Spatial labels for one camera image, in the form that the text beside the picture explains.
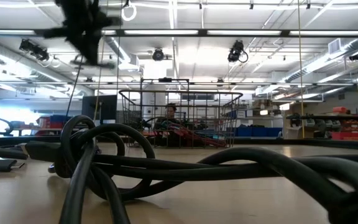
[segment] wooden floor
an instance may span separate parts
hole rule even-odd
[[[260,146],[287,156],[358,154],[355,150],[309,146]],[[114,146],[103,144],[103,153]],[[156,149],[158,159],[196,162],[214,149]],[[140,149],[127,155],[145,157]],[[58,223],[68,179],[49,174],[48,162],[27,161],[21,170],[0,174],[0,224]],[[120,187],[139,180],[114,177]],[[328,223],[326,211],[284,178],[186,182],[126,205],[132,223]],[[87,190],[83,223],[111,223],[107,203]]]

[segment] mounted camera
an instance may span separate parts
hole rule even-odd
[[[247,60],[241,61],[240,57],[242,55],[247,56]],[[234,62],[241,62],[246,63],[248,61],[248,54],[244,51],[244,44],[242,43],[242,40],[236,40],[236,42],[233,44],[233,47],[230,49],[229,56],[227,57],[227,60],[231,63]]]
[[[349,60],[351,60],[352,62],[355,61],[355,60],[358,60],[358,54],[350,56]]]
[[[32,56],[41,62],[49,60],[48,49],[31,42],[29,39],[22,39],[19,50],[30,52]]]
[[[160,48],[155,49],[152,58],[156,62],[160,62],[164,60],[164,53],[162,52],[162,49]]]

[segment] red object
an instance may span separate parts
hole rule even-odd
[[[42,116],[37,119],[37,123],[41,128],[50,128],[50,117],[49,116]]]
[[[332,137],[333,140],[345,140],[344,138],[347,138],[347,140],[349,140],[349,138],[358,138],[358,133],[333,132]]]
[[[334,113],[343,113],[346,114],[347,109],[343,106],[334,107],[333,112]]]
[[[358,137],[344,137],[343,140],[346,140],[346,141],[358,141]]]
[[[50,128],[63,128],[64,122],[51,122]]]
[[[200,140],[203,141],[205,144],[215,146],[215,147],[226,147],[226,141],[220,139],[211,139],[203,136],[199,136],[194,134],[189,129],[179,124],[171,123],[167,126],[169,130],[173,130],[174,133],[184,137],[185,139],[192,141],[192,140]]]

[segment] wire cage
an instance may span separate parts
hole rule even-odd
[[[124,124],[164,147],[231,147],[242,93],[121,90]],[[129,147],[137,142],[130,139]]]

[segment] man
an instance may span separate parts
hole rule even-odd
[[[160,129],[162,127],[162,123],[164,121],[170,121],[176,124],[179,124],[180,122],[175,119],[175,112],[177,111],[177,107],[174,103],[169,103],[165,107],[167,109],[167,116],[165,118],[157,118],[155,121],[154,129]]]

